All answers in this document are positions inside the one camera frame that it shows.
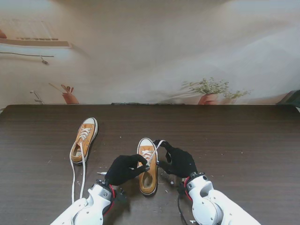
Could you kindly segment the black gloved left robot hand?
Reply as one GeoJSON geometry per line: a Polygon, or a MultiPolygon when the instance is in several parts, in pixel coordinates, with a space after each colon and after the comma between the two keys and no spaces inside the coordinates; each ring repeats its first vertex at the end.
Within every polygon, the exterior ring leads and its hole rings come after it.
{"type": "Polygon", "coordinates": [[[119,186],[147,171],[147,160],[139,155],[120,155],[105,175],[105,182],[119,186]]]}

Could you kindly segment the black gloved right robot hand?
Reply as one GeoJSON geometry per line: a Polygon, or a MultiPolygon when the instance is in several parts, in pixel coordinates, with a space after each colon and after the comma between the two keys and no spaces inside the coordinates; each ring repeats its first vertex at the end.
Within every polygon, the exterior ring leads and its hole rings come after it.
{"type": "Polygon", "coordinates": [[[194,159],[191,154],[180,148],[175,148],[167,141],[162,141],[160,147],[165,148],[165,161],[157,161],[157,166],[167,174],[173,174],[180,178],[187,178],[191,174],[198,173],[194,159]]]}

